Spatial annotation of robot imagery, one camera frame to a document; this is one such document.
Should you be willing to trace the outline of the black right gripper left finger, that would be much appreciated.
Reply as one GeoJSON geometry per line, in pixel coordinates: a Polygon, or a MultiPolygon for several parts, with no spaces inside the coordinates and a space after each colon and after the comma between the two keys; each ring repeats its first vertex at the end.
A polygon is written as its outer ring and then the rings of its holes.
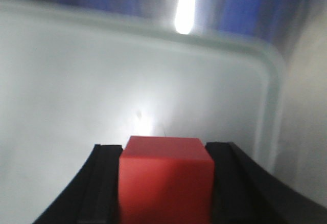
{"type": "Polygon", "coordinates": [[[95,145],[79,172],[34,223],[118,223],[121,145],[95,145]]]}

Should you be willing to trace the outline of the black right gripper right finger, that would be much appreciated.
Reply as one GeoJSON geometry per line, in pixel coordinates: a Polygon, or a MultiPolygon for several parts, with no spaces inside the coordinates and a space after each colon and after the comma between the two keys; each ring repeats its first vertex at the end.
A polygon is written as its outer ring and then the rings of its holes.
{"type": "Polygon", "coordinates": [[[233,142],[208,142],[212,223],[326,223],[326,208],[268,173],[233,142]]]}

